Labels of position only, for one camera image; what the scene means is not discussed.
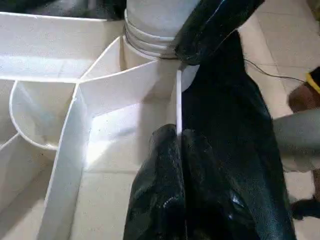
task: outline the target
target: black cable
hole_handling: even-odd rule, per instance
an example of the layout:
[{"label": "black cable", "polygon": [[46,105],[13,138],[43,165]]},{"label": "black cable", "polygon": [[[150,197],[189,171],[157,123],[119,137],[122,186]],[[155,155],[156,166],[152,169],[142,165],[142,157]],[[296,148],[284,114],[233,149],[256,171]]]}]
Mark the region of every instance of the black cable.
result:
[{"label": "black cable", "polygon": [[293,79],[293,80],[296,80],[296,81],[299,81],[301,83],[305,83],[305,81],[303,80],[300,80],[298,78],[295,78],[295,77],[291,77],[291,76],[277,76],[277,75],[272,75],[272,74],[269,74],[265,71],[263,71],[260,67],[258,67],[258,65],[256,65],[254,62],[248,60],[248,59],[244,59],[246,62],[252,64],[255,68],[257,68],[262,74],[264,75],[267,75],[267,76],[270,76],[270,77],[273,77],[273,78],[280,78],[280,79]]}]

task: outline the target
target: floor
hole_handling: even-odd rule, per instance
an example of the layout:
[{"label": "floor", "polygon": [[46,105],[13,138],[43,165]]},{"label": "floor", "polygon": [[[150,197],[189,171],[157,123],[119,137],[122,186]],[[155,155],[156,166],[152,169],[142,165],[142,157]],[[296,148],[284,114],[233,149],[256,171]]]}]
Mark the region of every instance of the floor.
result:
[{"label": "floor", "polygon": [[[307,0],[266,0],[240,33],[246,59],[269,74],[305,81],[306,73],[320,66],[319,23]],[[259,85],[273,118],[292,114],[287,97],[300,82],[264,75],[250,63],[247,71]],[[310,173],[286,173],[285,178],[291,201],[312,196]],[[294,225],[298,240],[320,238],[320,220],[307,217]]]}]

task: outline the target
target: person's leg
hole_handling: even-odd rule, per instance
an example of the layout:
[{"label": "person's leg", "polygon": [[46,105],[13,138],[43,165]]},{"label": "person's leg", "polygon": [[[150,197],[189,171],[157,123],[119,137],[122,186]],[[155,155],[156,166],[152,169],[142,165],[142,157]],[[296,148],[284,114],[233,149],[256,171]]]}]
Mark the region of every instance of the person's leg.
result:
[{"label": "person's leg", "polygon": [[[307,82],[289,95],[289,106],[294,113],[320,108],[320,94]],[[314,196],[312,199],[299,200],[292,204],[292,216],[301,220],[303,217],[320,219],[320,169],[313,170]]]}]

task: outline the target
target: black plastic bag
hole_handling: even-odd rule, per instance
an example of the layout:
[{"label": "black plastic bag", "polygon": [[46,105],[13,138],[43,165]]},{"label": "black plastic bag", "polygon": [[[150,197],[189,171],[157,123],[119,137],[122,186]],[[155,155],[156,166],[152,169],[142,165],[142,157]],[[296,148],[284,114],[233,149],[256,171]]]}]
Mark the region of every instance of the black plastic bag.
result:
[{"label": "black plastic bag", "polygon": [[188,237],[259,240],[248,207],[232,189],[207,139],[184,130],[182,159]]},{"label": "black plastic bag", "polygon": [[0,11],[121,20],[126,6],[127,0],[2,0]]},{"label": "black plastic bag", "polygon": [[272,118],[246,73],[237,31],[201,63],[182,93],[182,119],[183,129],[208,140],[260,239],[296,240]]},{"label": "black plastic bag", "polygon": [[264,0],[201,0],[184,23],[175,49],[189,65],[214,55],[223,41],[240,27]]},{"label": "black plastic bag", "polygon": [[159,128],[150,145],[150,156],[132,184],[123,239],[184,240],[185,190],[176,127]]}]

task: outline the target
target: white foam board structure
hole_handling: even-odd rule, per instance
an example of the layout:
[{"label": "white foam board structure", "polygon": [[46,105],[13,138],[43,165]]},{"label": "white foam board structure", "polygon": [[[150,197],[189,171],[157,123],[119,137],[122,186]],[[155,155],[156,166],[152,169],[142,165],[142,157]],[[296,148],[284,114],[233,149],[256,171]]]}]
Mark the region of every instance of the white foam board structure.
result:
[{"label": "white foam board structure", "polygon": [[184,68],[122,21],[0,12],[0,239],[123,236],[159,127],[182,129]]}]

